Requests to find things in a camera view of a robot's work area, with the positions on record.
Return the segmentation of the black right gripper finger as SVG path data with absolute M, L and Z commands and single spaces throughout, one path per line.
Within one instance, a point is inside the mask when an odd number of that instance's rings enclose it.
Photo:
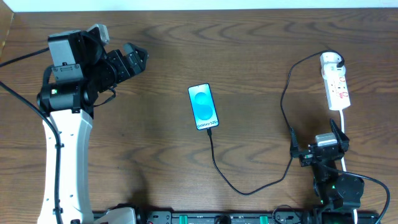
M 331 118 L 330 118 L 330 127 L 331 127 L 332 133 L 335 135 L 339 145 L 348 145 L 349 144 L 349 138 L 347 137 L 347 135 L 342 132 L 342 130 L 335 123 L 335 121 Z
M 297 137 L 293 128 L 289 128 L 291 141 L 290 141 L 290 152 L 298 152 L 299 144 L 297 142 Z

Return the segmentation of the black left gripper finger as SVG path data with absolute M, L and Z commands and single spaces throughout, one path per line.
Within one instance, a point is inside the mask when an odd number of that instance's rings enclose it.
M 123 45 L 123 49 L 126 53 L 125 58 L 128 62 L 135 62 L 135 46 L 132 43 L 126 43 Z
M 132 69 L 135 75 L 140 74 L 146 69 L 147 59 L 149 58 L 149 54 L 146 49 L 138 47 L 136 45 L 131 45 L 131 61 L 132 61 Z

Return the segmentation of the blue screen Galaxy smartphone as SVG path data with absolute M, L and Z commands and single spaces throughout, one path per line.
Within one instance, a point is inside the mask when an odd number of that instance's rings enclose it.
M 209 83 L 188 87 L 188 95 L 192 107 L 197 130 L 217 127 L 220 122 L 216 112 Z

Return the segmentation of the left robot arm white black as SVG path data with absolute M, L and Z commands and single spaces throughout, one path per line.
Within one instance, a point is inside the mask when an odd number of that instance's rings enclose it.
M 119 204 L 100 215 L 91 208 L 88 146 L 98 95 L 146 69 L 148 53 L 126 43 L 105 51 L 106 26 L 48 37 L 53 63 L 43 75 L 37 104 L 47 145 L 39 223 L 145 223 L 136 207 Z

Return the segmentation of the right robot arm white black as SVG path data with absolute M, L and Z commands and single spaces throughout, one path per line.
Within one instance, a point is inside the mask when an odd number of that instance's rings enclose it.
M 336 161 L 341 160 L 349 148 L 349 138 L 330 120 L 331 132 L 315 137 L 316 142 L 307 149 L 300 149 L 292 128 L 290 155 L 300 161 L 302 167 L 313 171 L 313 188 L 321 204 L 304 212 L 302 223 L 353 223 L 354 210 L 361 206 L 364 180 L 337 170 Z

